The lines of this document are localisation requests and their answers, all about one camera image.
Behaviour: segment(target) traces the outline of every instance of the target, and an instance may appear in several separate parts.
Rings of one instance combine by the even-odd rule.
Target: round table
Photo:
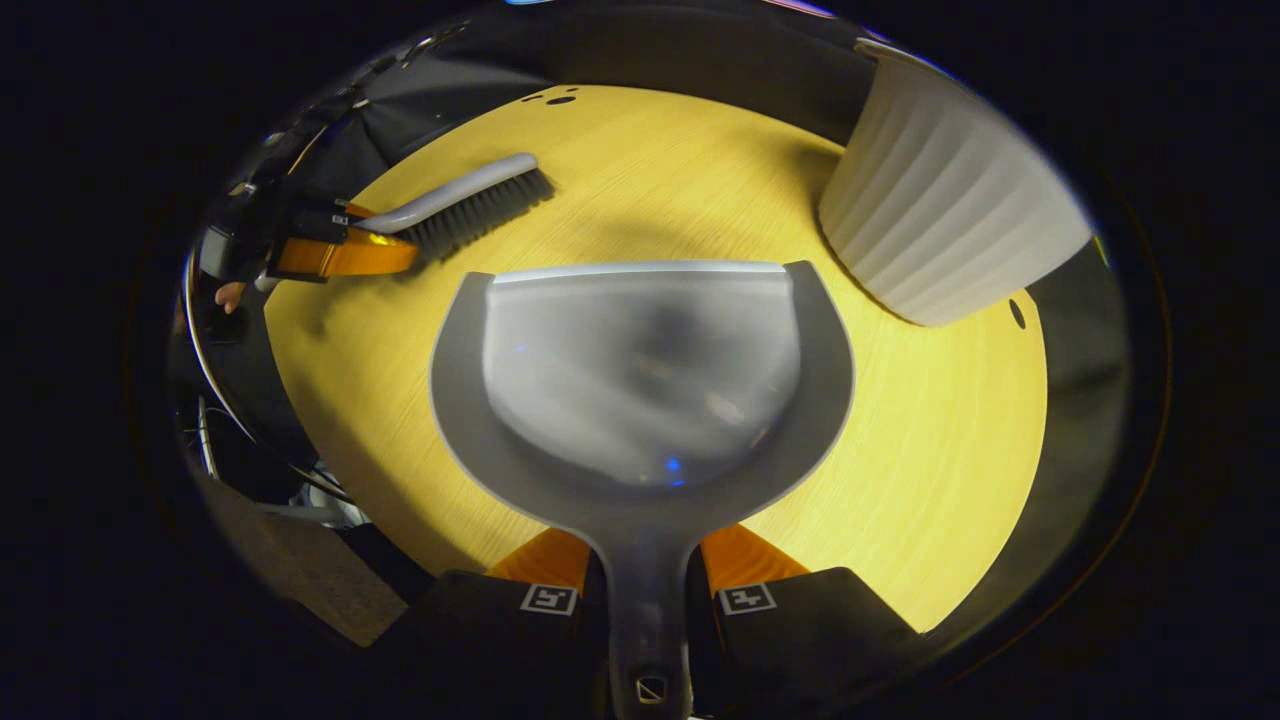
[[[1025,291],[1010,299],[1016,313],[1000,302],[945,328],[867,295],[815,219],[842,150],[748,110],[628,87],[558,86],[494,109],[353,200],[390,209],[521,151],[556,196],[420,273],[282,283],[266,318],[289,401],[393,542],[431,573],[479,571],[543,525],[471,483],[431,418],[428,364],[463,274],[810,260],[852,342],[854,407],[823,465],[744,525],[810,570],[850,568],[925,632],[973,589],[1021,512],[1044,434],[1044,343]]]

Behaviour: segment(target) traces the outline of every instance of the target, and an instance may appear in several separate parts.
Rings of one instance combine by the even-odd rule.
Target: white brush handle
[[[509,158],[489,163],[461,178],[452,179],[420,196],[417,200],[401,205],[389,213],[361,220],[356,223],[356,227],[383,234],[397,233],[421,223],[461,200],[535,168],[538,168],[538,158],[534,158],[529,152],[517,152]]]
[[[859,41],[876,79],[818,219],[886,307],[945,325],[1027,287],[1093,234],[1065,181],[982,97]]]

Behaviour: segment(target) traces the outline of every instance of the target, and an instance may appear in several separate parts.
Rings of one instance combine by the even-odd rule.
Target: white ribbed container
[[[945,325],[1089,242],[1065,181],[995,108],[906,53],[867,40],[858,49],[879,64],[818,218],[877,300]]]

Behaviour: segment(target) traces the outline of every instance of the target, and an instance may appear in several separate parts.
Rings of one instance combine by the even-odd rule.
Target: brush
[[[412,242],[422,259],[431,261],[525,214],[553,193],[538,159],[517,152],[356,227]]]

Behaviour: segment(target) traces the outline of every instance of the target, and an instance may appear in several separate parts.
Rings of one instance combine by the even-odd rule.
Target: hand
[[[244,283],[227,283],[214,293],[214,302],[223,306],[228,315],[236,311],[239,305],[241,293],[244,292]]]

